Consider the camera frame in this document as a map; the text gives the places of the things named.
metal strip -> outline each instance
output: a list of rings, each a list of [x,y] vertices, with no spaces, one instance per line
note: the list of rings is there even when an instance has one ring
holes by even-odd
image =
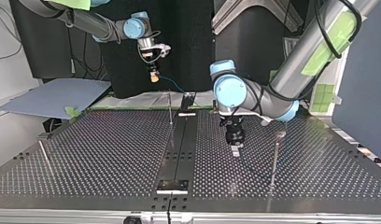
[[[177,223],[187,214],[173,213]],[[0,209],[0,223],[121,223],[126,217],[153,219],[154,223],[167,223],[165,213],[131,213],[121,211],[68,211],[68,210],[7,210]],[[188,214],[193,223],[381,223],[381,216],[344,214],[284,214],[284,213],[194,213]]]
[[[228,0],[212,20],[214,34],[219,35],[223,29],[249,7],[265,7],[281,22],[285,23],[289,30],[295,32],[303,24],[303,20],[295,8],[289,4],[289,0]]]

wire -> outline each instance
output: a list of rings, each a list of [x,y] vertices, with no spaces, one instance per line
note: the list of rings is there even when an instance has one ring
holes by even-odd
[[[10,30],[10,28],[7,26],[7,24],[5,23],[5,21],[2,19],[2,17],[0,16],[0,22],[2,22],[5,26],[5,28],[9,31],[10,35],[13,36],[13,38],[15,38],[19,43],[20,43],[20,46],[19,48],[14,52],[14,53],[11,53],[11,54],[8,54],[6,56],[2,56],[0,57],[0,60],[3,60],[3,59],[7,59],[7,58],[10,58],[10,57],[13,57],[17,54],[20,53],[21,49],[22,49],[22,43],[21,43],[21,40],[20,40],[20,36],[19,36],[19,33],[17,32],[17,28],[16,28],[16,22],[13,18],[13,16],[9,13],[9,11],[7,11],[4,7],[1,7],[0,6],[0,10],[4,11],[9,17],[10,17],[10,20],[12,21],[12,25],[13,25],[13,30],[14,32],[12,32]]]
[[[351,11],[352,13],[354,14],[354,16],[356,17],[356,20],[357,20],[357,25],[356,25],[356,29],[353,33],[353,35],[349,38],[349,41],[352,41],[354,40],[354,38],[357,36],[357,34],[359,33],[360,31],[360,27],[362,25],[362,17],[360,15],[360,12],[350,3],[348,2],[347,0],[339,0],[341,1],[343,4],[345,4],[345,6],[347,6]],[[316,0],[315,2],[315,12],[316,12],[316,20],[317,20],[317,24],[318,24],[318,27],[319,27],[319,30],[321,31],[323,37],[324,37],[324,40],[325,42],[327,43],[330,51],[332,52],[332,54],[336,57],[336,58],[341,58],[341,55],[337,52],[337,50],[334,48],[330,38],[328,37],[328,34],[327,34],[327,31],[325,30],[324,28],[324,25],[322,24],[322,20],[321,20],[321,15],[320,15],[320,12],[318,10],[318,5],[319,5],[319,0]],[[324,64],[324,66],[321,68],[321,70],[319,71],[319,73],[315,76],[315,78],[309,83],[308,85],[308,88],[305,90],[304,94],[299,96],[299,97],[296,97],[296,98],[288,98],[288,97],[285,97],[283,95],[281,95],[280,93],[278,93],[277,91],[275,91],[274,88],[272,88],[272,86],[270,85],[270,83],[268,84],[267,87],[264,87],[266,91],[268,91],[270,94],[272,94],[273,96],[281,99],[281,100],[284,100],[284,101],[297,101],[297,100],[302,100],[304,99],[305,97],[307,97],[313,90],[314,86],[316,85],[316,83],[318,82],[319,78],[321,77],[322,73],[325,71],[325,69],[328,67],[328,65],[330,65],[331,62],[326,62]]]
[[[240,106],[238,106],[233,112],[232,114],[226,118],[225,120],[221,120],[220,123],[219,123],[219,127],[223,127],[223,126],[226,126],[229,122],[229,120],[231,120],[231,118],[234,116],[234,114],[240,109]]]
[[[348,9],[350,9],[350,11],[354,14],[354,16],[356,17],[356,29],[354,30],[353,32],[353,35],[348,39],[350,42],[352,42],[356,36],[359,34],[359,31],[361,29],[361,26],[362,26],[362,16],[359,12],[359,10],[354,7],[353,4],[351,4],[348,0],[339,0],[341,1],[346,7],[348,7]]]
[[[82,78],[85,78],[87,75],[89,75],[90,77],[92,77],[93,79],[97,80],[98,77],[101,75],[101,73],[103,72],[104,70],[104,63],[103,63],[103,55],[102,55],[102,52],[100,51],[100,65],[99,67],[95,70],[95,69],[92,69],[90,68],[84,61],[80,60],[77,58],[77,56],[75,56],[74,54],[74,49],[73,49],[73,46],[72,46],[72,38],[71,38],[71,32],[69,30],[69,28],[67,27],[67,32],[68,32],[68,41],[69,41],[69,48],[70,48],[70,53],[71,53],[71,58],[74,62],[77,62],[84,70],[85,70],[85,74],[82,76]],[[84,45],[83,45],[83,53],[82,53],[82,58],[83,60],[86,59],[86,46],[87,46],[87,33],[85,33],[85,42],[84,42]],[[98,72],[97,74],[97,77],[95,77],[92,73],[92,72]]]
[[[155,63],[156,61],[158,61],[158,60],[162,57],[162,55],[159,54],[159,55],[158,55],[156,58],[154,58],[153,60],[147,61],[147,60],[145,60],[144,56],[142,56],[141,49],[140,49],[139,46],[137,46],[137,50],[138,50],[138,55],[140,56],[140,58],[142,59],[142,61],[143,61],[144,63]]]
[[[319,5],[320,5],[320,1],[316,0],[316,2],[314,4],[314,10],[315,10],[316,20],[317,20],[319,30],[321,31],[321,34],[324,37],[324,40],[327,43],[328,48],[330,49],[332,54],[335,55],[336,58],[340,59],[340,58],[342,58],[342,55],[340,53],[338,53],[338,51],[335,49],[335,47],[333,46],[333,43],[330,40],[330,37],[327,34],[327,31],[325,30],[325,25],[322,22],[321,14],[319,11]]]
[[[106,75],[108,75],[108,73],[105,73],[105,74],[100,78],[100,81],[103,80],[103,79],[106,77]]]
[[[162,79],[165,79],[165,80],[168,80],[168,81],[170,81],[170,82],[172,82],[172,83],[176,86],[176,88],[177,88],[179,91],[185,93],[184,90],[182,90],[182,89],[175,83],[175,81],[174,81],[173,79],[171,79],[171,78],[169,78],[169,77],[162,77],[162,76],[161,76],[161,78],[162,78]]]

table surface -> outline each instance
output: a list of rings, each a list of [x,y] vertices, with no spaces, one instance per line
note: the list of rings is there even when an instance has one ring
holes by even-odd
[[[88,112],[42,142],[46,155],[34,145],[0,168],[0,208],[381,215],[381,168],[323,122],[260,122],[245,118],[234,158],[207,110],[173,126],[168,111]],[[189,181],[188,194],[158,195],[161,180]]]

green tape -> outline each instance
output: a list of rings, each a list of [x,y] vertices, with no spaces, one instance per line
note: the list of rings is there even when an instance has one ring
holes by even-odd
[[[65,108],[65,113],[69,115],[71,118],[76,118],[82,113],[79,111],[76,111],[76,109],[73,106],[66,106]]]
[[[54,2],[62,4],[71,8],[78,8],[83,10],[90,10],[92,0],[45,0],[49,2]]]
[[[275,75],[277,75],[277,70],[270,71],[269,82],[271,82],[271,81],[273,81],[273,79],[275,79]]]
[[[333,100],[334,86],[329,84],[317,84],[311,106],[312,112],[326,113]]]
[[[338,53],[342,53],[348,46],[350,46],[348,39],[353,34],[356,24],[357,21],[353,13],[342,12],[328,32],[328,36]],[[303,69],[302,74],[306,76],[315,76],[327,62],[331,62],[333,59],[335,59],[335,57],[331,53],[327,43],[322,41],[306,67]]]

green sticker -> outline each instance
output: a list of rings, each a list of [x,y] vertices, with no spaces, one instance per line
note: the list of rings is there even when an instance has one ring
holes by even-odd
[[[357,21],[353,13],[342,12],[330,31],[327,32],[338,53],[342,53],[348,46],[350,46],[348,39],[353,35],[356,24]],[[335,57],[327,43],[322,41],[306,67],[303,69],[302,74],[315,76],[327,62],[330,62],[333,59],[335,59]]]
[[[54,2],[62,4],[71,8],[78,8],[83,10],[90,10],[92,0],[45,0],[49,2]]]

